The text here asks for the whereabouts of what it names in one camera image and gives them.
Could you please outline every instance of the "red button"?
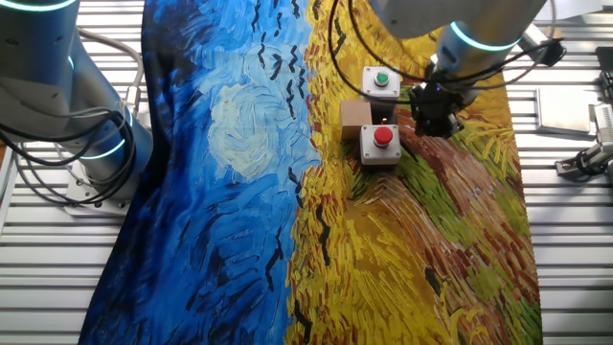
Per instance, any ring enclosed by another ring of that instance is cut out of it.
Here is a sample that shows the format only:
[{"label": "red button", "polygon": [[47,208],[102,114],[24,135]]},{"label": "red button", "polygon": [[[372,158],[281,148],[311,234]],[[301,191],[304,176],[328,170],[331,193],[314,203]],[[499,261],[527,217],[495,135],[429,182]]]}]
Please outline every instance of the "red button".
[{"label": "red button", "polygon": [[378,147],[384,148],[388,146],[392,142],[392,139],[394,139],[394,133],[391,129],[385,126],[375,129],[375,145]]}]

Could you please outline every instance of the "blue painted area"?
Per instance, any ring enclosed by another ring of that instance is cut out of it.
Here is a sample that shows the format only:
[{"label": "blue painted area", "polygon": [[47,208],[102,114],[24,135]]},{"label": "blue painted area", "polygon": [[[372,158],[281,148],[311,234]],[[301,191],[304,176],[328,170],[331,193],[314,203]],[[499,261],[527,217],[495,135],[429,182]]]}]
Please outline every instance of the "blue painted area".
[{"label": "blue painted area", "polygon": [[289,172],[319,164],[295,4],[146,1],[155,148],[81,344],[283,343]]}]

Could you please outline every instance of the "blue led ring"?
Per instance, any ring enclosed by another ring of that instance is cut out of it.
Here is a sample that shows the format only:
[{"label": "blue led ring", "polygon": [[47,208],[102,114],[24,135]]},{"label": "blue led ring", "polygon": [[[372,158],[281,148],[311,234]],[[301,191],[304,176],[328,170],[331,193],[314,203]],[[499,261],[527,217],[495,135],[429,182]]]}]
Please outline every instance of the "blue led ring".
[{"label": "blue led ring", "polygon": [[[126,116],[129,116],[129,123],[130,126],[132,127],[132,114],[127,113]],[[119,150],[122,148],[122,146],[125,144],[125,139],[123,139],[119,144],[117,144],[117,146],[103,154],[99,154],[97,156],[92,156],[92,157],[81,157],[80,159],[89,159],[89,160],[93,160],[93,159],[100,159],[100,158],[105,158],[106,156],[109,156],[113,153],[115,153],[115,151]]]},{"label": "blue led ring", "polygon": [[26,5],[26,4],[17,4],[9,0],[0,0],[0,6],[8,7],[9,9],[13,9],[13,10],[20,10],[20,11],[26,11],[26,12],[45,12],[45,11],[49,12],[49,11],[63,9],[76,2],[77,0],[66,0],[64,2],[61,2],[59,4],[54,4],[54,5]]},{"label": "blue led ring", "polygon": [[465,33],[462,32],[462,30],[460,30],[460,28],[458,27],[458,24],[456,22],[453,22],[449,25],[451,27],[451,30],[453,30],[453,32],[462,39],[462,41],[466,42],[466,44],[475,47],[477,49],[481,49],[487,52],[502,52],[502,51],[506,51],[512,47],[515,46],[515,44],[519,43],[520,39],[518,39],[516,42],[509,44],[509,45],[505,45],[505,46],[490,46],[487,44],[483,44],[480,42],[477,42],[476,40],[468,37],[468,35],[466,35]]}]

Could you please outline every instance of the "slotted metal surface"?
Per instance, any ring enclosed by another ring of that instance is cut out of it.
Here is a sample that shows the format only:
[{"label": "slotted metal surface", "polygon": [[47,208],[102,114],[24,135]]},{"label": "slotted metal surface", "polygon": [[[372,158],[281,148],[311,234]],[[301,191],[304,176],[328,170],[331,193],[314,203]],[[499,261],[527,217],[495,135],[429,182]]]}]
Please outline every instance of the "slotted metal surface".
[{"label": "slotted metal surface", "polygon": [[[140,51],[142,10],[143,1],[84,0],[78,24]],[[613,8],[559,26],[567,37],[565,60],[553,69],[537,69],[508,88],[538,264],[545,343],[613,344],[611,185],[604,176],[587,183],[556,176],[557,159],[593,143],[537,135],[534,103],[537,87],[553,85],[588,90],[596,100],[599,65],[594,51],[613,46]],[[136,64],[112,48],[88,40],[84,44],[123,96]],[[515,66],[530,64],[522,58]],[[509,71],[507,79],[519,73]],[[144,95],[141,109],[147,111]],[[30,145],[29,150],[57,159],[49,145]],[[37,168],[52,186],[65,191],[66,171]],[[14,171],[9,173],[14,179],[8,180],[0,206],[0,344],[75,344],[123,220],[72,218],[35,196]]]}]

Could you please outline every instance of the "black cable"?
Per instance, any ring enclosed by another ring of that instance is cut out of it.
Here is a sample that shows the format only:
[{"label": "black cable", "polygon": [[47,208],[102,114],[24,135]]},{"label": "black cable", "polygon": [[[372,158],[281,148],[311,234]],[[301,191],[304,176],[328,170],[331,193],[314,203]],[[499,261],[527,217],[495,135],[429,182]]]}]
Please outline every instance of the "black cable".
[{"label": "black cable", "polygon": [[588,175],[588,176],[598,176],[606,172],[605,165],[600,165],[599,167],[591,167],[591,168],[584,167],[583,166],[584,158],[587,158],[587,149],[584,149],[583,151],[577,153],[577,157],[575,158],[577,170],[579,170],[583,174]]},{"label": "black cable", "polygon": [[[123,120],[123,117],[121,119],[112,119],[112,121],[119,126],[121,124]],[[19,161],[18,158],[16,158],[15,156],[15,164],[17,166],[17,170],[19,172],[19,175],[21,176],[21,178],[24,180],[24,183],[33,190],[33,192],[35,194],[37,194],[38,196],[40,196],[41,198],[49,201],[49,202],[53,202],[55,204],[60,204],[63,206],[77,206],[77,205],[82,205],[82,204],[96,204],[99,202],[103,202],[107,199],[109,199],[110,197],[112,197],[115,193],[117,193],[117,191],[119,191],[119,189],[121,189],[124,184],[127,182],[127,180],[129,179],[129,177],[131,176],[132,172],[133,172],[133,168],[136,162],[136,143],[134,141],[134,136],[133,136],[133,132],[131,130],[131,128],[129,127],[123,127],[122,131],[125,133],[125,154],[124,154],[124,161],[122,162],[122,166],[120,167],[121,170],[124,170],[126,166],[128,166],[128,169],[125,170],[125,173],[122,173],[121,175],[121,179],[117,179],[111,183],[109,183],[108,187],[103,190],[102,192],[99,192],[97,195],[94,195],[90,198],[87,198],[85,200],[74,200],[66,195],[62,195],[61,193],[59,193],[58,191],[54,190],[53,188],[49,187],[40,177],[40,175],[38,175],[38,173],[35,171],[34,167],[32,166],[32,162],[28,159],[26,159],[26,162],[28,164],[29,169],[31,170],[31,172],[33,173],[34,177],[36,178],[36,180],[40,183],[40,185],[47,189],[49,192],[51,192],[52,194],[59,196],[61,198],[63,198],[65,201],[61,201],[61,200],[56,200],[53,198],[50,198],[46,195],[44,195],[43,193],[39,192],[36,187],[34,187],[34,185],[32,185],[32,183],[28,180],[28,178],[26,177],[26,175],[24,174],[23,170],[21,169],[20,165],[19,165]]]},{"label": "black cable", "polygon": [[121,187],[124,186],[125,182],[127,181],[127,179],[129,178],[129,176],[131,175],[131,169],[133,169],[133,163],[134,163],[134,152],[135,152],[135,146],[131,145],[131,153],[125,155],[125,162],[129,162],[130,163],[130,171],[128,173],[126,173],[124,175],[124,178],[121,181],[115,181],[114,183],[110,184],[108,186],[108,188],[106,188],[104,191],[100,192],[99,194],[92,196],[88,199],[85,200],[74,200],[70,197],[67,197],[66,195],[62,195],[59,192],[57,192],[56,190],[54,190],[53,188],[49,187],[46,185],[46,183],[42,180],[42,178],[40,178],[40,176],[37,174],[37,172],[35,171],[35,169],[32,167],[32,163],[30,161],[28,162],[28,166],[30,167],[30,170],[32,171],[34,177],[36,178],[36,180],[41,184],[42,187],[46,188],[48,191],[50,191],[51,193],[53,193],[56,196],[59,196],[63,199],[66,200],[66,202],[61,201],[61,200],[56,200],[56,199],[52,199],[49,198],[41,193],[38,193],[36,189],[34,189],[34,186],[32,186],[32,184],[30,183],[30,181],[25,177],[24,173],[20,173],[22,179],[24,179],[24,182],[26,183],[26,185],[28,185],[28,187],[30,187],[31,189],[33,189],[33,191],[39,195],[40,197],[42,197],[43,199],[53,202],[55,204],[60,204],[63,206],[77,206],[80,204],[95,204],[98,202],[102,202],[105,201],[106,199],[110,198],[111,196],[113,196]]},{"label": "black cable", "polygon": [[355,87],[355,85],[352,84],[352,82],[347,78],[347,76],[345,76],[345,74],[341,70],[341,67],[338,64],[338,60],[336,59],[336,55],[334,54],[334,47],[332,46],[332,31],[334,28],[334,16],[336,15],[336,8],[338,7],[338,1],[339,0],[334,0],[334,2],[332,3],[332,9],[330,10],[329,22],[328,22],[328,51],[329,51],[330,58],[332,59],[332,64],[334,65],[334,69],[336,69],[338,76],[341,78],[341,80],[343,80],[343,82],[351,90],[353,90],[353,92],[357,93],[358,95],[364,97],[367,100],[376,101],[382,104],[415,104],[414,102],[411,102],[411,101],[392,101],[392,100],[384,100],[379,97],[371,96],[367,93],[362,92],[362,90],[358,89],[357,87]]},{"label": "black cable", "polygon": [[475,78],[479,78],[482,76],[485,76],[487,74],[490,74],[492,72],[497,72],[500,69],[504,68],[506,65],[508,65],[511,62],[514,62],[528,54],[531,54],[533,52],[539,51],[543,48],[547,48],[549,46],[552,46],[554,44],[559,43],[559,41],[562,40],[562,38],[557,38],[557,39],[549,39],[548,41],[546,41],[545,43],[541,43],[536,47],[532,47],[529,50],[523,51],[522,53],[509,58],[499,64],[493,65],[491,67],[489,67],[488,69],[485,69],[481,72],[477,72],[475,74],[466,76],[466,77],[460,77],[460,78],[456,78],[456,79],[442,79],[442,80],[438,80],[438,79],[424,79],[421,77],[417,77],[417,76],[413,76],[410,75],[408,73],[402,72],[400,70],[398,70],[396,67],[392,66],[391,64],[389,64],[388,62],[386,62],[383,58],[381,58],[380,56],[378,56],[373,49],[368,45],[368,43],[366,43],[366,41],[364,40],[364,37],[362,36],[362,34],[359,32],[359,30],[357,30],[357,21],[355,19],[355,14],[353,13],[353,0],[348,0],[348,12],[349,12],[349,16],[350,16],[350,20],[352,22],[352,28],[353,28],[353,32],[355,33],[355,35],[357,36],[357,39],[360,41],[360,43],[362,44],[362,46],[364,47],[364,49],[366,49],[366,51],[369,53],[369,55],[371,57],[373,57],[375,60],[377,60],[379,63],[381,63],[382,65],[384,65],[385,67],[391,69],[392,71],[400,74],[401,76],[403,76],[404,78],[407,79],[411,79],[411,80],[415,80],[415,81],[421,81],[421,82],[435,82],[435,83],[439,83],[439,84],[446,84],[446,83],[453,83],[453,82],[461,82],[461,81],[471,81]]},{"label": "black cable", "polygon": [[[65,159],[65,160],[62,160],[62,161],[59,161],[59,162],[49,162],[49,161],[46,161],[44,159],[40,159],[40,158],[37,158],[37,157],[34,157],[34,156],[28,154],[26,151],[24,151],[23,149],[18,147],[13,141],[11,141],[11,139],[9,139],[9,137],[2,130],[0,130],[0,140],[2,140],[9,148],[11,148],[15,152],[19,153],[19,155],[21,155],[22,157],[24,157],[26,159],[29,159],[29,160],[31,160],[31,161],[33,161],[35,163],[38,163],[40,165],[44,165],[44,166],[47,166],[47,167],[62,167],[62,166],[65,166],[65,165],[67,165],[69,163],[72,163],[72,162],[82,158],[85,155],[85,153],[87,153],[87,151],[89,149],[91,149],[92,146],[94,146],[94,144],[96,142],[96,138],[98,137],[98,134],[101,132],[102,128],[106,125],[106,123],[109,120],[111,120],[111,118],[113,117],[113,114],[120,114],[120,113],[117,112],[117,111],[109,112],[107,115],[105,115],[104,119],[102,121],[100,121],[97,125],[93,126],[92,128],[89,128],[89,129],[85,130],[84,133],[86,133],[86,134],[84,134],[84,135],[87,135],[87,134],[89,134],[89,132],[92,131],[92,129],[94,129],[91,139],[87,141],[87,144],[83,147],[83,149],[81,151],[77,152],[73,157],[70,157],[68,159]],[[0,129],[5,130],[5,128],[9,128],[9,127],[6,127],[4,125],[0,125]],[[7,131],[10,132],[11,134],[13,134],[12,133],[13,131],[19,132],[18,130],[14,130],[12,128],[10,128],[10,130],[7,130]],[[60,139],[58,141],[74,140],[74,139],[80,138],[80,137],[82,137],[84,135],[80,135],[80,136],[77,136],[76,138],[67,139],[67,140],[63,140],[63,138],[62,138],[62,139]],[[55,142],[56,141],[56,140],[39,140],[39,139],[35,139],[35,137],[34,138],[32,138],[32,137],[33,136],[31,136],[31,135],[26,135],[25,136],[25,138],[27,138],[27,139],[36,140],[36,141],[46,141],[46,142]]]},{"label": "black cable", "polygon": [[[355,85],[353,85],[351,83],[351,81],[343,74],[340,65],[338,64],[338,60],[336,59],[336,55],[334,54],[334,49],[332,46],[332,32],[333,32],[333,25],[334,25],[334,17],[336,15],[336,9],[338,7],[338,2],[339,0],[334,0],[332,2],[332,8],[330,10],[330,16],[329,16],[329,23],[328,23],[328,50],[330,53],[330,58],[332,60],[332,64],[334,65],[334,69],[336,70],[336,72],[339,74],[341,80],[343,81],[343,83],[345,83],[353,92],[357,93],[358,95],[368,99],[368,100],[373,100],[382,104],[432,104],[432,103],[436,103],[436,101],[430,101],[430,102],[412,102],[412,101],[391,101],[391,100],[385,100],[385,99],[381,99],[379,97],[375,97],[375,96],[371,96],[368,95],[364,92],[362,92],[359,88],[357,88]],[[364,46],[364,48],[367,50],[367,52],[377,61],[379,61],[380,63],[382,63],[383,65],[385,65],[386,67],[390,68],[391,70],[395,71],[396,73],[399,73],[400,75],[402,75],[404,78],[408,78],[408,79],[413,79],[413,80],[417,80],[417,81],[425,81],[425,82],[437,82],[437,83],[450,83],[450,82],[459,82],[459,81],[468,81],[468,80],[473,80],[475,78],[479,78],[482,77],[486,74],[489,73],[494,73],[494,72],[500,72],[506,65],[510,64],[511,62],[514,62],[528,54],[531,54],[535,51],[541,50],[543,48],[547,48],[551,45],[557,44],[560,41],[563,40],[563,38],[557,38],[557,39],[553,39],[553,40],[549,40],[545,43],[542,43],[538,46],[532,47],[529,50],[523,51],[522,53],[519,53],[517,55],[515,55],[514,57],[508,58],[505,61],[495,64],[491,67],[489,67],[488,69],[485,69],[481,72],[466,76],[466,77],[461,77],[461,78],[457,78],[454,80],[436,80],[436,79],[423,79],[423,78],[419,78],[416,76],[411,76],[409,74],[406,74],[402,71],[399,71],[398,69],[396,69],[394,66],[391,66],[389,63],[385,62],[381,57],[379,57],[371,48],[370,46],[368,46],[368,44],[364,41],[364,37],[361,35],[361,33],[357,30],[357,23],[355,22],[355,16],[353,15],[353,12],[350,9],[350,18],[352,19],[352,26],[353,26],[353,30],[355,31],[358,39],[360,40],[360,42],[362,43],[362,45]]]}]

